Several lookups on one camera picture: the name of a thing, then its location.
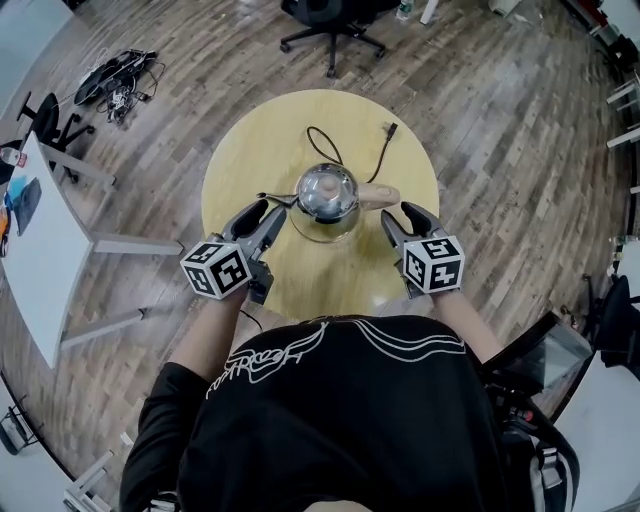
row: white graphic print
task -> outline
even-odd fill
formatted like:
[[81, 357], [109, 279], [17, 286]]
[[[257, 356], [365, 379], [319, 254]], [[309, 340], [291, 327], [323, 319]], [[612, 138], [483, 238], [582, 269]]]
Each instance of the white graphic print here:
[[464, 342], [455, 336], [435, 334], [409, 341], [391, 336], [366, 320], [350, 321], [358, 326], [364, 337], [380, 352], [405, 363], [416, 363], [438, 353], [466, 353]]
[[[344, 320], [355, 324], [364, 337], [383, 354], [404, 363], [416, 363], [433, 354], [466, 353], [465, 344], [455, 336], [436, 334], [419, 340], [403, 340], [387, 334], [367, 320]], [[284, 349], [263, 350], [256, 352], [252, 349], [240, 350], [229, 356], [224, 365], [224, 372], [218, 377], [207, 391], [209, 399], [211, 390], [215, 391], [227, 378], [232, 380], [243, 371], [247, 373], [249, 382], [255, 384], [277, 372], [288, 361], [298, 364], [302, 356], [320, 345], [324, 338], [328, 322], [322, 322], [320, 329], [311, 336], [294, 341]]]
[[229, 356], [229, 359], [227, 359], [222, 375], [211, 384], [211, 387], [207, 391], [206, 398], [209, 399], [211, 390], [213, 389], [215, 391], [218, 389], [227, 377], [229, 380], [232, 380], [234, 376], [237, 377], [243, 371], [246, 371], [249, 382], [255, 384], [277, 372], [288, 361], [293, 360], [296, 364], [299, 363], [304, 354], [311, 352], [320, 345], [327, 325], [329, 325], [328, 322], [322, 322], [317, 332], [311, 336], [290, 343], [284, 349], [277, 348], [273, 350], [263, 350], [262, 352], [247, 349], [234, 352]]

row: table leg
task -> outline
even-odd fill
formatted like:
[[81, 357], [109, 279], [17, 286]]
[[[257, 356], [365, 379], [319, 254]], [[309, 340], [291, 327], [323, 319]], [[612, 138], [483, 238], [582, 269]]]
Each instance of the table leg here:
[[113, 185], [116, 181], [115, 176], [111, 176], [104, 171], [96, 169], [92, 165], [89, 165], [82, 160], [78, 160], [77, 158], [73, 158], [72, 156], [63, 153], [62, 151], [58, 151], [57, 149], [53, 149], [50, 146], [45, 144], [41, 144], [42, 152], [47, 157], [47, 159], [60, 164], [64, 167], [68, 167], [80, 174], [84, 174], [98, 181], [102, 181], [107, 185]]
[[620, 112], [621, 110], [623, 110], [625, 108], [629, 108], [631, 105], [635, 105], [636, 103], [638, 103], [638, 100], [633, 100], [633, 101], [630, 101], [629, 103], [625, 103], [621, 107], [618, 107], [618, 112]]
[[71, 492], [75, 492], [82, 489], [83, 487], [86, 487], [89, 482], [95, 484], [94, 475], [96, 473], [101, 474], [101, 471], [104, 471], [103, 468], [107, 464], [107, 462], [111, 460], [111, 457], [113, 457], [113, 452], [109, 450], [102, 457], [100, 457], [89, 469], [82, 473], [82, 475], [80, 475], [78, 479], [73, 482], [73, 484], [71, 484], [71, 487], [69, 487], [68, 490]]
[[422, 13], [422, 18], [420, 18], [420, 23], [423, 25], [429, 23], [436, 7], [438, 7], [438, 0], [429, 0], [429, 2], [427, 2], [427, 6], [424, 8], [424, 12]]
[[619, 91], [620, 89], [624, 89], [625, 87], [627, 87], [629, 84], [632, 84], [633, 82], [635, 82], [635, 78], [632, 78], [631, 80], [629, 80], [628, 82], [623, 83], [620, 87], [616, 87], [613, 92]]
[[169, 240], [152, 240], [138, 236], [114, 235], [95, 231], [92, 236], [95, 243], [93, 252], [178, 256], [184, 250], [182, 244]]
[[85, 341], [97, 338], [103, 334], [122, 329], [128, 325], [135, 324], [144, 318], [144, 311], [141, 309], [135, 309], [128, 313], [115, 316], [113, 318], [107, 318], [105, 320], [98, 320], [91, 322], [88, 325], [65, 331], [62, 334], [62, 341], [60, 342], [60, 350], [66, 350], [68, 348], [84, 343]]
[[617, 146], [618, 144], [622, 144], [623, 142], [634, 141], [634, 139], [638, 139], [640, 137], [640, 128], [636, 128], [624, 135], [620, 135], [620, 137], [616, 137], [615, 139], [611, 139], [607, 142], [607, 146], [612, 148]]
[[609, 96], [607, 98], [607, 103], [611, 104], [614, 101], [619, 100], [620, 98], [624, 98], [627, 94], [629, 94], [630, 92], [633, 92], [633, 90], [636, 88], [636, 84], [631, 84], [631, 85], [627, 85], [624, 89], [622, 89], [621, 91], [618, 91], [615, 94], [612, 94], [611, 96]]

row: plastic bottle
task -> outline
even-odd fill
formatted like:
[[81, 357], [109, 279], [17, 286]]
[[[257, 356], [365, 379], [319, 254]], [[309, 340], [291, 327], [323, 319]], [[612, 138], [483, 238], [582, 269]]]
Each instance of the plastic bottle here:
[[413, 0], [402, 0], [396, 12], [396, 18], [400, 21], [407, 21], [413, 11]]
[[628, 244], [629, 242], [637, 242], [637, 241], [638, 241], [638, 237], [633, 235], [624, 235], [624, 236], [616, 236], [613, 238], [609, 238], [609, 242], [613, 243], [613, 245], [615, 246], [624, 245], [624, 244]]
[[24, 167], [27, 155], [13, 148], [0, 148], [0, 160], [13, 167]]

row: wooden floor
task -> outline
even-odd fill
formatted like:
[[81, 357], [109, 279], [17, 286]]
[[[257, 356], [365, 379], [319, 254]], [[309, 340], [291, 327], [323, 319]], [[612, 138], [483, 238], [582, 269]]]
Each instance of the wooden floor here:
[[[207, 163], [243, 114], [308, 88], [384, 105], [429, 153], [442, 220], [466, 250], [464, 292], [506, 344], [548, 308], [576, 306], [583, 272], [603, 274], [612, 251], [607, 239], [623, 230], [630, 181], [623, 151], [605, 145], [623, 127], [605, 103], [615, 84], [595, 44], [556, 0], [524, 4], [530, 23], [488, 12], [486, 0], [442, 1], [429, 27], [387, 16], [370, 30], [388, 45], [386, 57], [377, 62], [370, 48], [341, 41], [338, 79], [329, 80], [326, 41], [280, 53], [279, 37], [301, 27], [276, 0], [88, 0], [24, 90], [33, 90], [36, 102], [49, 90], [64, 98], [103, 47], [110, 56], [130, 47], [158, 51], [167, 70], [157, 96], [120, 128], [86, 111], [97, 133], [74, 152], [118, 179], [120, 192], [95, 229], [185, 246], [202, 236]], [[18, 106], [16, 99], [7, 118]], [[71, 103], [62, 110], [66, 119]], [[16, 133], [25, 129], [16, 126]], [[89, 218], [101, 191], [86, 180], [64, 186]], [[149, 317], [71, 349], [51, 370], [2, 280], [3, 371], [17, 395], [28, 393], [26, 408], [45, 423], [47, 442], [73, 473], [116, 452], [99, 486], [113, 504], [126, 458], [120, 434], [135, 437], [142, 401], [199, 304], [176, 258], [92, 256], [71, 324], [133, 307], [150, 308]], [[266, 328], [287, 322], [247, 309]], [[430, 303], [397, 301], [382, 314], [406, 311], [428, 314]], [[255, 333], [241, 318], [239, 338]]]

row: black t-shirt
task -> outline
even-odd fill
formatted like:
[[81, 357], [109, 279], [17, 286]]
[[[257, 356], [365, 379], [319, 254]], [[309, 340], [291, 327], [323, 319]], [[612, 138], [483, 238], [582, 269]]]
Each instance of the black t-shirt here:
[[509, 510], [491, 406], [453, 331], [422, 317], [275, 329], [209, 386], [163, 368], [140, 417], [121, 509], [177, 486], [188, 512]]

